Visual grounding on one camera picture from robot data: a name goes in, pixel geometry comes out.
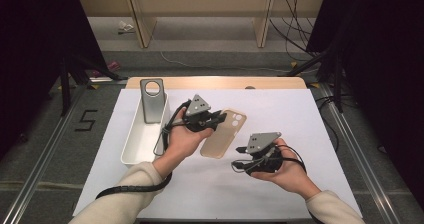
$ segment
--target table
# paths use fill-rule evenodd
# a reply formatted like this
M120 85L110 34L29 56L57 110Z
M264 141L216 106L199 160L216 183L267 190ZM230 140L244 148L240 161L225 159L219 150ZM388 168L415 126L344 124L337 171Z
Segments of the table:
M74 214L94 200L101 190L114 185L127 169L119 158L140 98L137 90L140 79L130 79L127 89L122 90L118 98ZM139 218L159 221L310 218L300 196L287 193L272 183L234 173L229 165L235 158L240 158L235 147L247 145L251 133L272 131L281 131L289 145L301 153L309 176L318 186L335 191L360 213L312 95L302 79L164 77L163 80L171 112L187 100L187 96L191 98L199 93L212 109L228 106L244 111L248 118L222 159L205 158L198 151L194 153L175 169L171 183L139 214ZM254 86L256 90L242 90L246 86Z

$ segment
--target beige sleeve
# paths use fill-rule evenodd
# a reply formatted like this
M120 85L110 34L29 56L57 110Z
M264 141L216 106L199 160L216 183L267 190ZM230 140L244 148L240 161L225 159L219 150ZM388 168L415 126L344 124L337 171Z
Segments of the beige sleeve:
M306 201L311 214L325 224L364 223L358 213L331 191L322 191Z
M162 177L153 164L142 162L128 169L117 186L151 186L161 182ZM70 223L132 224L140 211L160 192L131 192L103 196L84 208Z

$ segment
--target floor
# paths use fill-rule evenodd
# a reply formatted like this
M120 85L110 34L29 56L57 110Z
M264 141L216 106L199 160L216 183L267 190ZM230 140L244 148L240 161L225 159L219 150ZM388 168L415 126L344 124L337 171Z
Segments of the floor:
M272 26L268 31L266 46L258 48L251 20L248 18L160 18L153 33L154 39L145 49L138 46L134 33L118 34L120 21L132 24L132 20L126 17L90 18L105 59L108 62L119 61L121 69L116 73L122 76L275 76L290 71L292 64L303 63L292 57L301 60L309 58L292 45L288 45L286 49L286 42ZM273 22L286 34L287 26L281 19L273 19ZM302 19L300 24L305 31L311 31L312 27L307 20ZM292 30L289 37L303 45L298 32ZM149 60L149 63L140 66L140 59ZM202 65L207 68L199 70L193 67ZM331 82L321 83L319 88L313 86L316 82L316 68L305 71L301 77L311 84L309 89L318 99L328 95L326 87L331 87ZM25 212L18 219L20 223L69 222L113 111L114 100L125 87L124 84L98 83L88 89L75 87L72 89L72 114L66 120L60 117L62 110L59 83L52 88L50 98L46 99L25 133L28 140L17 143L0 162L0 220L6 218L7 210L19 197L22 188L25 188L26 180L34 176L34 167L41 165L40 156L45 155L44 169L35 180L31 198L23 206ZM349 93L347 85L343 91ZM352 154L352 145L341 131L338 116L331 104L322 108L322 116L334 129L335 133L328 127L334 145L337 138L339 139L337 156L365 222L424 223L422 209L389 158L377 149L378 139L362 115L360 106L352 97L344 97L343 109L343 117L356 138L356 144L364 153L376 184L370 184L364 178L363 170L358 168L357 157ZM90 129L89 123L80 121L83 115L87 120L95 120L90 131L76 131ZM63 124L62 130L57 129L58 123ZM58 144L53 145L54 140L58 140ZM45 147L50 147L51 153L46 154ZM377 199L370 185L381 187L392 204L395 221L387 221L387 214L376 204ZM301 220L293 223L313 222Z

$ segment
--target phone case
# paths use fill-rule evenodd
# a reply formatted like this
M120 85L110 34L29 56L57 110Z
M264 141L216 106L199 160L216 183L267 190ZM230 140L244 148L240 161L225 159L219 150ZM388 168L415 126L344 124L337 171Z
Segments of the phone case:
M200 149L204 157L222 158L247 119L246 114L233 109L225 109L221 113L227 113L227 117Z

